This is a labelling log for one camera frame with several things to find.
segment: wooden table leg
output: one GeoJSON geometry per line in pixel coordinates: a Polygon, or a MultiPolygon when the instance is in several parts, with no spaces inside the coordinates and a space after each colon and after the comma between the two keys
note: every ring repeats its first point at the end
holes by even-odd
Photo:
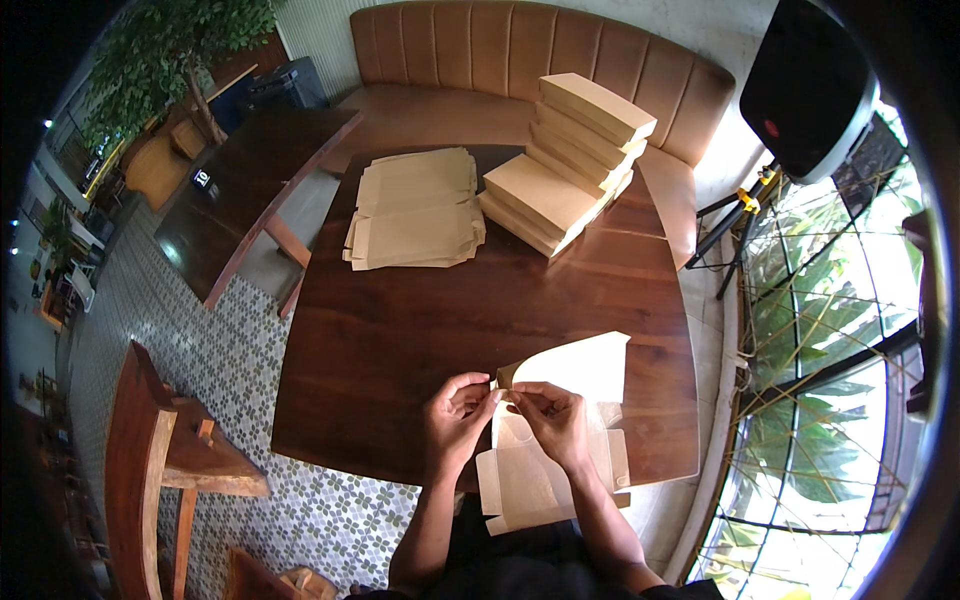
{"type": "MultiPolygon", "coordinates": [[[[310,264],[310,250],[294,235],[294,232],[287,227],[287,224],[280,219],[279,215],[274,215],[267,221],[264,230],[267,235],[272,237],[280,249],[287,255],[297,261],[303,269],[310,264]]],[[[297,279],[296,285],[290,290],[287,298],[280,304],[277,314],[281,319],[286,319],[290,309],[293,308],[297,297],[300,296],[300,286],[303,284],[303,273],[297,279]]]]}
{"type": "Polygon", "coordinates": [[[190,555],[190,536],[193,533],[193,513],[196,508],[197,491],[180,491],[177,541],[174,546],[174,600],[183,600],[183,591],[186,588],[186,562],[190,555]]]}

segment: tiled floor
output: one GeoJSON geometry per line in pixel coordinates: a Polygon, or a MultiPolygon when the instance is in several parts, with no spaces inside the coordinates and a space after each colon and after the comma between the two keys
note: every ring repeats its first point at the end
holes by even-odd
{"type": "MultiPolygon", "coordinates": [[[[323,193],[303,197],[325,214],[335,184],[322,185],[323,193]]],[[[134,212],[101,274],[93,309],[72,340],[69,405],[75,445],[101,511],[113,388],[133,338],[150,351],[161,377],[206,405],[233,443],[267,473],[273,490],[266,498],[200,495],[187,577],[190,597],[221,597],[230,545],[246,548],[273,571],[309,565],[341,590],[353,582],[385,587],[390,557],[420,490],[270,452],[291,318],[278,319],[276,299],[250,283],[247,277],[258,278],[256,269],[233,279],[215,311],[204,309],[154,242],[159,221],[146,205],[134,212]]],[[[262,252],[272,252],[269,244],[262,252]]],[[[263,260],[268,265],[272,259],[263,260]]],[[[715,275],[682,274],[682,286],[705,441],[720,356],[720,313],[712,298],[705,300],[711,296],[705,291],[715,289],[715,275]]],[[[696,478],[691,478],[632,491],[627,516],[657,571],[670,558],[695,489],[696,478]]],[[[173,490],[160,498],[158,530],[171,547],[177,498],[173,490]]]]}

